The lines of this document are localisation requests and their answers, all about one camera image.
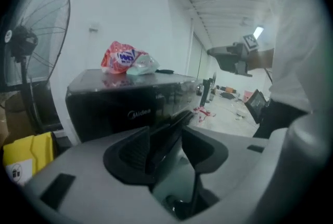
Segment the ceiling light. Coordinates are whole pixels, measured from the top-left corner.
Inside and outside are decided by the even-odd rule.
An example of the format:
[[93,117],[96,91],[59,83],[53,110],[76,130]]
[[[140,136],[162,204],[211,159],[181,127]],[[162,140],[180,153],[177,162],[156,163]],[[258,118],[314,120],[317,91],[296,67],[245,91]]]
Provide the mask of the ceiling light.
[[253,33],[255,39],[258,39],[260,34],[264,31],[264,28],[263,27],[257,27]]

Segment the red plastic bag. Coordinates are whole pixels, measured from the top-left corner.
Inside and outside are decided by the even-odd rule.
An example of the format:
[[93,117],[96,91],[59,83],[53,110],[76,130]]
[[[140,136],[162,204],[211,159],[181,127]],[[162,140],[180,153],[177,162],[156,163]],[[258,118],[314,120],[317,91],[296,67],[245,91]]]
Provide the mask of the red plastic bag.
[[102,63],[103,72],[119,74],[126,72],[140,55],[148,55],[128,44],[114,41],[106,50]]

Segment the person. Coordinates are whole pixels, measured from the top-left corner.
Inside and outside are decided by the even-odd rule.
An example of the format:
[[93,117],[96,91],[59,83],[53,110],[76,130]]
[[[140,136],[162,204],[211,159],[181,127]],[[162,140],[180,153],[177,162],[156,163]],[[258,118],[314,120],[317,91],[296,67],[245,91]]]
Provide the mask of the person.
[[328,12],[321,0],[267,1],[277,20],[275,48],[250,54],[247,64],[248,70],[272,68],[270,103],[254,134],[268,139],[274,130],[331,106],[331,88],[325,87],[330,60],[325,54],[332,40]]

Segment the trash on floor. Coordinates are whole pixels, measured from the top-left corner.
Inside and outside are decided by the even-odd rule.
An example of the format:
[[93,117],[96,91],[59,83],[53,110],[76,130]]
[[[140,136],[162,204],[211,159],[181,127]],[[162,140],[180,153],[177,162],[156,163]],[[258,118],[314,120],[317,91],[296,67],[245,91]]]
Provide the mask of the trash on floor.
[[101,62],[102,71],[112,74],[149,74],[154,73],[159,66],[148,53],[117,41],[106,50]]
[[241,108],[237,109],[237,111],[236,111],[236,114],[241,116],[241,117],[246,117],[247,113],[248,112],[246,110],[241,109]]
[[193,122],[201,123],[205,120],[206,117],[215,117],[216,114],[211,113],[206,110],[203,106],[199,106],[193,109],[193,113],[195,114]]

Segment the ceiling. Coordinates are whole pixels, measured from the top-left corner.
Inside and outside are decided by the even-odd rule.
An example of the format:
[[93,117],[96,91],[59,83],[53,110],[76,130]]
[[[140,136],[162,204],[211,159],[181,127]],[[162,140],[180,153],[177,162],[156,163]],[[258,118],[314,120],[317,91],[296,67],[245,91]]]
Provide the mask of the ceiling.
[[189,0],[213,47],[228,46],[242,35],[265,28],[259,37],[262,48],[270,48],[273,19],[266,0]]

